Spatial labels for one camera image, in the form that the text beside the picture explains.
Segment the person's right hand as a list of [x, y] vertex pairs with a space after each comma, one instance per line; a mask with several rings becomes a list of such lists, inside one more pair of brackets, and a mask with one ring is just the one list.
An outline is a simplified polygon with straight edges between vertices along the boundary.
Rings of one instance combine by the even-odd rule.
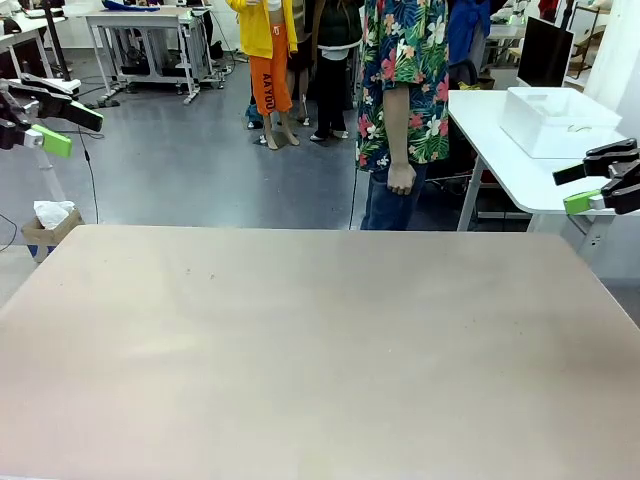
[[393, 161], [388, 170], [387, 188], [400, 196], [411, 193], [416, 172], [409, 162]]

